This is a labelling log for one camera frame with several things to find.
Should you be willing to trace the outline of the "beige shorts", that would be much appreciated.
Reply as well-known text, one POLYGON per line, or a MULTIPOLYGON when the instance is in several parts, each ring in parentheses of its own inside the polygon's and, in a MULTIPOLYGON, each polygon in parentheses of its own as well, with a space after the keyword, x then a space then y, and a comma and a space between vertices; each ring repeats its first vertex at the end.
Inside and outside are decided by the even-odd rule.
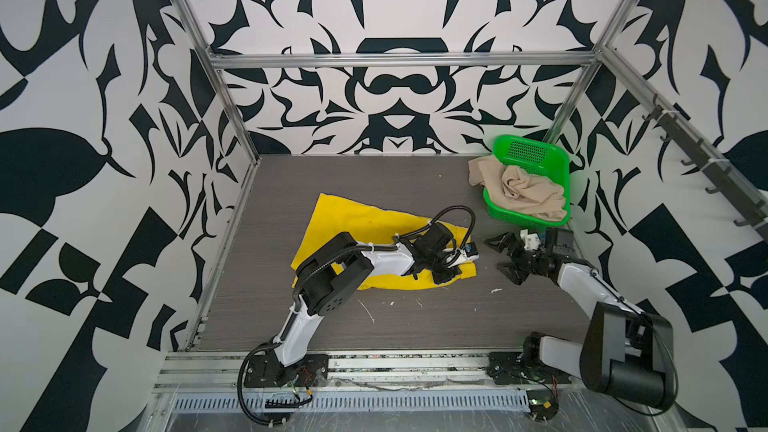
POLYGON ((561 185, 517 165, 504 165, 495 156, 470 160, 468 182, 471 186, 483 186, 491 203, 502 210, 548 222, 566 217, 565 190, 561 185))

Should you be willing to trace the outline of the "yellow shorts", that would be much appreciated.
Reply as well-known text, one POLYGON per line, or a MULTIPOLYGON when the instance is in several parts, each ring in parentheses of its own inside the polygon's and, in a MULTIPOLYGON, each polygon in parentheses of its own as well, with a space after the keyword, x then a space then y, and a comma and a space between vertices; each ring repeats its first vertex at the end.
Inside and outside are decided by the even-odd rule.
MULTIPOLYGON (((391 244, 396 234, 403 235, 426 226, 429 220, 428 217, 383 210, 347 198, 320 194, 291 267, 297 271, 304 260, 338 233, 348 232, 356 241, 365 243, 391 244)), ((461 242, 468 232, 468 228, 447 223, 443 219, 441 223, 452 232, 457 242, 461 242)), ((417 279, 393 275, 367 278, 358 290, 427 290, 477 276, 477 268, 473 262, 459 265, 459 270, 456 278, 440 285, 434 283, 431 271, 425 270, 417 279)))

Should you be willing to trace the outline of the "green plastic basket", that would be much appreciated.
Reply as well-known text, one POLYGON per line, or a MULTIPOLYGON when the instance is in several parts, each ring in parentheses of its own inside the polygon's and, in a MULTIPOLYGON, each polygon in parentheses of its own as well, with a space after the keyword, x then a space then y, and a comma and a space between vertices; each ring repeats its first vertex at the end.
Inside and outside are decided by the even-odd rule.
POLYGON ((483 190, 487 214, 523 229, 543 230, 566 225, 571 218, 570 159, 558 146, 501 135, 493 142, 492 161, 501 166, 501 190, 518 193, 524 207, 515 210, 483 190))

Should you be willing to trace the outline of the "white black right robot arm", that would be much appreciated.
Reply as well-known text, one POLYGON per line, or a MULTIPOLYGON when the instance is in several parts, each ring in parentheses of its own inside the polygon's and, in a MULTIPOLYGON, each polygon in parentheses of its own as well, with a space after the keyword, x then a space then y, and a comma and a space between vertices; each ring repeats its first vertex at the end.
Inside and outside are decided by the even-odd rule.
POLYGON ((547 278, 589 319, 582 342, 533 332, 519 355, 490 354, 489 376, 497 382, 515 378, 544 383, 564 374, 645 416, 661 415, 675 404, 679 379, 671 323, 611 286, 582 258, 572 231, 505 233, 484 243, 507 255, 497 268, 512 283, 547 278))

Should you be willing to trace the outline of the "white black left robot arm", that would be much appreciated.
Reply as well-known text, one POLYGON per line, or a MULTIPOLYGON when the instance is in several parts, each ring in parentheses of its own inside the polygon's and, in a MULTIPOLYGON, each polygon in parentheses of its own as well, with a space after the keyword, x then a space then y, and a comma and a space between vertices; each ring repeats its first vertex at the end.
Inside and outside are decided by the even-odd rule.
POLYGON ((428 271, 436 285, 444 285, 478 256, 473 242, 457 240, 440 222, 397 234, 390 244, 364 243, 348 232, 337 234, 298 267, 293 304, 281 331, 246 356, 239 384, 267 388, 292 382, 325 316, 339 309, 365 280, 383 276, 416 280, 428 271))

